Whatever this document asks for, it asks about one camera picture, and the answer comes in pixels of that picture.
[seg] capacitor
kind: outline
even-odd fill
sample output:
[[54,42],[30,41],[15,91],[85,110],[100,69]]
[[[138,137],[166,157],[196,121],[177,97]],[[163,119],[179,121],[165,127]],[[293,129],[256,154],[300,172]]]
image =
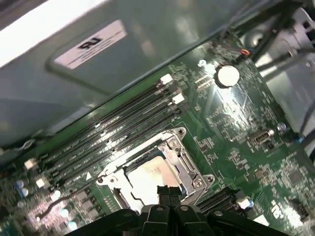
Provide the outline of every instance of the capacitor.
[[253,208],[254,207],[254,202],[249,199],[250,205],[248,207]]
[[25,202],[24,201],[18,201],[17,205],[18,205],[18,208],[23,208],[25,206]]
[[71,231],[74,231],[74,230],[76,230],[76,229],[78,228],[78,225],[77,225],[77,223],[75,223],[74,221],[69,221],[68,227],[69,227],[69,229],[70,229]]
[[23,188],[23,187],[24,187],[24,181],[21,180],[21,179],[17,180],[17,181],[15,182],[15,187],[16,187],[17,189]]
[[20,194],[22,197],[27,197],[29,195],[29,190],[27,188],[22,188]]
[[218,69],[215,80],[220,88],[226,89],[237,84],[240,72],[232,65],[224,65]]
[[69,229],[72,231],[76,230],[78,228],[79,223],[80,223],[80,219],[81,218],[79,216],[77,216],[73,220],[69,221],[69,223],[68,223]]
[[278,123],[277,129],[278,129],[280,132],[286,132],[286,131],[287,131],[287,126],[286,126],[285,123]]
[[69,213],[72,210],[72,205],[68,204],[64,208],[62,208],[59,212],[60,216],[67,218],[69,216]]
[[52,195],[50,195],[51,200],[54,202],[61,197],[61,192],[56,190]]

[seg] cpu socket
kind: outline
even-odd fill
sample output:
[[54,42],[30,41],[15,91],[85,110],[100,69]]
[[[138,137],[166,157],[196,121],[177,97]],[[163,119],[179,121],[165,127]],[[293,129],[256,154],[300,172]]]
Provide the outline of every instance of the cpu socket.
[[96,183],[108,185],[122,208],[140,212],[158,204],[157,186],[180,187],[183,204],[195,204],[214,183],[202,175],[186,151],[183,127],[165,130],[108,164]]

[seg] white label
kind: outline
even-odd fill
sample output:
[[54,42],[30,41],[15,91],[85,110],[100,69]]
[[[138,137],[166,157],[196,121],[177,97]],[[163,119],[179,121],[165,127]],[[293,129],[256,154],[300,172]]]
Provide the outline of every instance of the white label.
[[92,176],[91,176],[90,172],[88,172],[86,180],[89,180],[90,178],[92,178]]
[[74,69],[126,35],[123,23],[117,20],[62,54],[55,62]]
[[254,219],[254,221],[256,221],[257,223],[262,224],[264,226],[269,226],[269,223],[266,220],[266,217],[264,215],[260,215],[259,217]]

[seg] motherboard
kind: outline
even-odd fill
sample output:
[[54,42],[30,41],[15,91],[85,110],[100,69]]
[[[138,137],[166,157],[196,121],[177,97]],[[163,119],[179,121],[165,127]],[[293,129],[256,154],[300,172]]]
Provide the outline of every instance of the motherboard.
[[315,172],[255,65],[205,42],[0,173],[0,235],[62,236],[122,208],[217,207],[315,235]]

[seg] orange wire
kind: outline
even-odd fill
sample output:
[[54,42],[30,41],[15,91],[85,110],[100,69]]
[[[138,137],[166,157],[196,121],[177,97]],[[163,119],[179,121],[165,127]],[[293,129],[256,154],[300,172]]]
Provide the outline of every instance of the orange wire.
[[246,49],[241,49],[241,54],[244,54],[246,56],[249,56],[251,53],[250,51],[246,50]]

